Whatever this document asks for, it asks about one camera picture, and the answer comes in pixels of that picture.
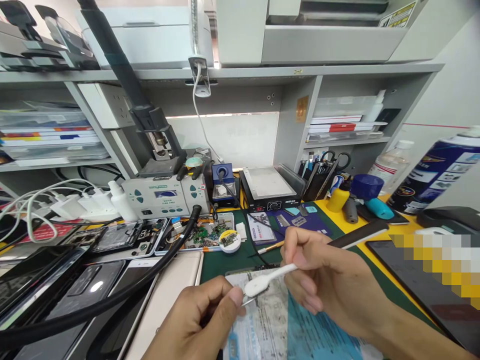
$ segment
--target repair tool card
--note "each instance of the repair tool card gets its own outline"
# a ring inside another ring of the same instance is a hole
[[[269,217],[266,212],[254,212],[250,214],[252,217],[257,219],[255,221],[251,216],[248,216],[248,225],[250,226],[251,238],[255,242],[271,241],[275,240],[274,232],[268,226],[263,225],[262,223],[270,225]]]
[[[295,225],[296,227],[300,227],[301,225],[305,224],[307,220],[303,216],[299,216],[294,218],[291,223]]]

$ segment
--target white wall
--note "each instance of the white wall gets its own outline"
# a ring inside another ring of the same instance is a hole
[[[440,138],[480,125],[480,2],[479,10],[432,60],[445,67],[432,81],[402,126],[396,140],[412,140],[407,173]],[[468,206],[480,210],[480,164],[461,177],[430,207]]]
[[[274,160],[278,112],[202,117],[208,141],[234,168],[270,166]],[[208,148],[198,117],[169,118],[184,149]]]

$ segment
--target scissors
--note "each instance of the scissors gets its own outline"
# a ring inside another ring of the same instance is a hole
[[[325,151],[325,152],[323,153],[323,155],[321,156],[321,158],[320,158],[320,162],[321,162],[321,163],[324,162],[326,155],[329,154],[329,153],[331,154],[331,159],[330,159],[330,160],[326,160],[326,161],[328,161],[329,163],[332,163],[332,164],[334,164],[335,162],[337,162],[342,155],[345,155],[345,156],[346,156],[346,163],[345,163],[345,165],[340,166],[340,165],[338,164],[338,165],[336,166],[336,171],[342,171],[342,170],[346,169],[346,168],[350,165],[350,161],[352,161],[352,158],[350,157],[350,154],[349,154],[348,152],[341,152],[341,153],[338,154],[338,157],[336,157],[335,151],[328,150],[328,151]]]

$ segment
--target blue lid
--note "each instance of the blue lid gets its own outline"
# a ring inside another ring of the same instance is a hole
[[[357,199],[375,199],[379,196],[384,183],[378,176],[368,174],[355,175],[351,182],[350,193],[355,195]]]

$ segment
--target plastic bottle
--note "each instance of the plastic bottle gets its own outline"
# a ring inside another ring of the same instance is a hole
[[[361,121],[365,123],[373,123],[379,117],[382,109],[384,108],[384,97],[385,97],[386,90],[380,90],[378,95],[376,96],[375,103],[371,107],[370,112],[368,115],[365,115]]]
[[[480,126],[440,139],[392,193],[388,205],[405,214],[416,214],[479,161]]]
[[[126,222],[133,222],[139,220],[138,215],[135,211],[130,207],[129,199],[127,198],[127,194],[125,194],[124,190],[115,182],[109,181],[108,186],[110,187],[111,192],[111,203],[121,215],[123,220]]]
[[[340,187],[333,191],[333,194],[326,205],[326,208],[332,213],[339,213],[342,211],[345,203],[350,197],[350,188],[352,187],[352,177],[349,176],[347,180],[340,184]]]
[[[413,145],[413,141],[400,140],[392,150],[376,158],[368,174],[379,177],[385,182],[380,195],[385,195],[391,190],[393,184],[410,164],[409,153]]]

